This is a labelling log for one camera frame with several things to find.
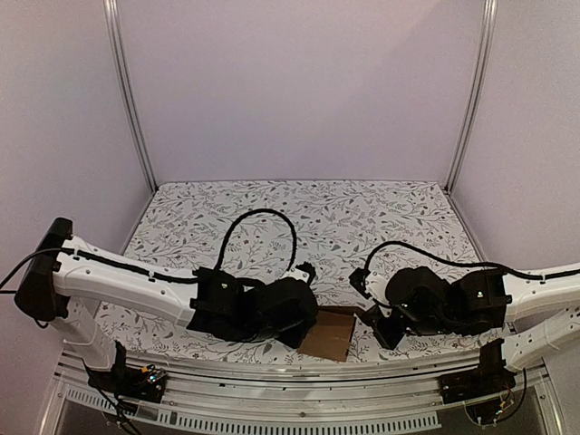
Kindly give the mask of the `brown cardboard box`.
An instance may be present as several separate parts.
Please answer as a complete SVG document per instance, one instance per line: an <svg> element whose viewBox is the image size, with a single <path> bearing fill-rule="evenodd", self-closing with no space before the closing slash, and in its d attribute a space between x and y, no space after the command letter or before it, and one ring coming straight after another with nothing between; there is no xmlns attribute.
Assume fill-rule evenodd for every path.
<svg viewBox="0 0 580 435"><path fill-rule="evenodd" d="M364 315L361 307L321 306L315 325L309 330L297 352L310 357L345 363L356 319L361 315Z"/></svg>

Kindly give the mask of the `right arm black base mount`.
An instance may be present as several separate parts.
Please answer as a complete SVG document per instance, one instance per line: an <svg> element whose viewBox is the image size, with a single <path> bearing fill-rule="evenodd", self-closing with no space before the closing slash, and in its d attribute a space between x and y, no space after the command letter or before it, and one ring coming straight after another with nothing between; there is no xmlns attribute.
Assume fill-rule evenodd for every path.
<svg viewBox="0 0 580 435"><path fill-rule="evenodd" d="M504 342L504 339L497 339L482 346L476 368L441 375L438 378L444 404L477 399L516 386L516 374L506 368L503 358Z"/></svg>

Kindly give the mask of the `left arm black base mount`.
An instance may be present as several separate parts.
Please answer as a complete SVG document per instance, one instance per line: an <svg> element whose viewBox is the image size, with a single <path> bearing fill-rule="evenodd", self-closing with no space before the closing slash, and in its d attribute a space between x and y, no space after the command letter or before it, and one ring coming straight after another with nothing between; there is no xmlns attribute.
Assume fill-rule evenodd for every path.
<svg viewBox="0 0 580 435"><path fill-rule="evenodd" d="M85 366L89 375L89 385L93 388L110 392L116 398L128 397L140 401L161 403L168 373L149 364L133 368L126 363L126 349L118 341L114 342L114 359L110 369L96 370Z"/></svg>

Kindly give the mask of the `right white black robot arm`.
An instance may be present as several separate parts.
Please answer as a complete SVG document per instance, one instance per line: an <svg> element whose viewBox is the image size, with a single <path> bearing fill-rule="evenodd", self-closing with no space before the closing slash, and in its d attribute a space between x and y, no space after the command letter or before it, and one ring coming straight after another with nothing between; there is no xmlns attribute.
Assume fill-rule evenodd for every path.
<svg viewBox="0 0 580 435"><path fill-rule="evenodd" d="M500 266L451 283L429 268L404 268L391 278L363 271L362 294L379 313L378 339L388 349L405 335L475 336L543 312L552 316L499 344L510 372L579 337L579 267L522 273Z"/></svg>

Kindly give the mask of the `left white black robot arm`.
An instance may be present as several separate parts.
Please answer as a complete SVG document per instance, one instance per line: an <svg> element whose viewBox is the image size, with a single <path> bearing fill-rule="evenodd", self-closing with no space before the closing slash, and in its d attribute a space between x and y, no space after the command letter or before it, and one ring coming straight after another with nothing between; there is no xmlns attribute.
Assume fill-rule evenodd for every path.
<svg viewBox="0 0 580 435"><path fill-rule="evenodd" d="M14 303L49 324L116 393L134 386L122 346L96 324L84 299L153 314L219 340L254 343L276 339L298 348L315 325L318 304L310 284L314 268L289 266L271 284L236 278L219 266L170 269L113 254L73 233L56 218L36 250L16 267L24 273Z"/></svg>

